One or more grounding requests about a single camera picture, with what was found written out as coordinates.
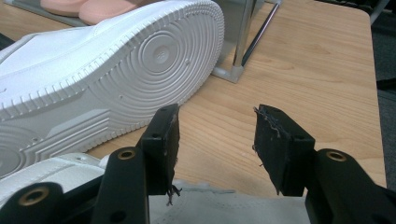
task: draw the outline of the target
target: metal stand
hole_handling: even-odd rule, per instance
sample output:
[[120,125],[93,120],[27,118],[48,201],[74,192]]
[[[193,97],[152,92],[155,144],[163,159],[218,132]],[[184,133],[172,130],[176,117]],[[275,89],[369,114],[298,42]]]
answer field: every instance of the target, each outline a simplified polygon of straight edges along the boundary
[[274,17],[276,11],[278,10],[279,6],[282,3],[282,0],[278,0],[278,1],[267,0],[266,2],[273,3],[274,7],[271,10],[270,14],[268,15],[267,19],[264,21],[262,28],[257,33],[254,40],[252,41],[252,43],[250,44],[248,49],[246,49],[246,45],[248,42],[248,32],[250,29],[250,23],[251,23],[251,19],[253,16],[253,11],[256,6],[256,1],[255,0],[246,0],[243,3],[243,5],[241,5],[241,7],[243,6],[243,13],[241,15],[242,18],[241,18],[240,26],[235,26],[233,24],[233,22],[231,21],[231,19],[228,19],[228,17],[227,17],[228,9],[225,5],[231,4],[231,3],[230,2],[222,3],[222,2],[218,1],[218,4],[223,9],[223,12],[225,14],[224,20],[226,23],[226,34],[228,32],[227,29],[237,29],[237,32],[236,32],[237,40],[235,43],[235,53],[234,53],[234,57],[233,57],[233,65],[232,65],[231,70],[227,70],[227,69],[217,66],[217,67],[215,67],[215,69],[212,72],[212,74],[214,76],[221,77],[221,78],[231,81],[233,83],[238,82],[239,78],[241,77],[242,73],[244,72],[244,66],[247,63],[250,54],[252,53],[252,51],[254,50],[256,45],[258,44],[259,40],[262,38],[262,34],[268,27],[268,24],[271,21],[271,19]]

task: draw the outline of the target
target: screw hole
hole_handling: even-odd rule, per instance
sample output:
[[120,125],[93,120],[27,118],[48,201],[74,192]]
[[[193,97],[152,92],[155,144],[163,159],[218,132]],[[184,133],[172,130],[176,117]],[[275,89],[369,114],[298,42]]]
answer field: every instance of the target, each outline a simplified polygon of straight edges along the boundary
[[118,223],[118,222],[122,222],[125,218],[126,218],[126,214],[124,211],[117,211],[111,214],[110,221]]
[[127,149],[119,153],[119,159],[123,161],[129,160],[133,158],[134,155],[136,155],[136,153],[133,150]]
[[329,157],[330,159],[334,160],[334,161],[346,161],[347,157],[339,152],[335,152],[335,151],[328,151],[326,153],[327,157]]
[[30,206],[39,203],[47,198],[49,193],[50,191],[47,187],[32,189],[20,197],[19,204],[23,206]]

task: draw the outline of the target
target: black bracket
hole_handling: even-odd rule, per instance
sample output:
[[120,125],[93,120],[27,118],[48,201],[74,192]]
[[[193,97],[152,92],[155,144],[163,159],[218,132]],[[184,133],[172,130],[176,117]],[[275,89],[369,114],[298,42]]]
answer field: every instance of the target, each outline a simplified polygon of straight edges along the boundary
[[314,150],[315,139],[283,111],[260,105],[253,148],[277,192],[303,196],[311,223],[396,223],[396,196],[345,152]]

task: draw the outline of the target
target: metal rod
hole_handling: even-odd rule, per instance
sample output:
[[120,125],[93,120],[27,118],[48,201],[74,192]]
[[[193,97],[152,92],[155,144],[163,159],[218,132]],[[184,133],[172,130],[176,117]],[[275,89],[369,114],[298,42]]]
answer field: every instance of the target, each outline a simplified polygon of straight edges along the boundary
[[262,28],[260,28],[260,31],[256,34],[254,39],[251,41],[251,44],[247,48],[247,51],[242,59],[242,66],[245,66],[245,63],[248,61],[248,58],[250,57],[250,54],[256,48],[256,45],[259,43],[260,39],[262,38],[262,34],[264,34],[264,31],[267,29],[268,24],[270,23],[271,19],[274,17],[279,6],[280,6],[279,3],[275,3],[275,5],[274,5],[273,9],[271,10],[270,14],[268,15],[267,19],[265,19],[264,24],[262,25]]

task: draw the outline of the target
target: shoe toe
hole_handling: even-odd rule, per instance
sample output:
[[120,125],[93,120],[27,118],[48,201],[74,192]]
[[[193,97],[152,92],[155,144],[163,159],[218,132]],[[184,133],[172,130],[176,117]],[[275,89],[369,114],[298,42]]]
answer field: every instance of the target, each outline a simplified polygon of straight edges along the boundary
[[41,0],[40,6],[50,13],[77,17],[79,9],[87,0]]

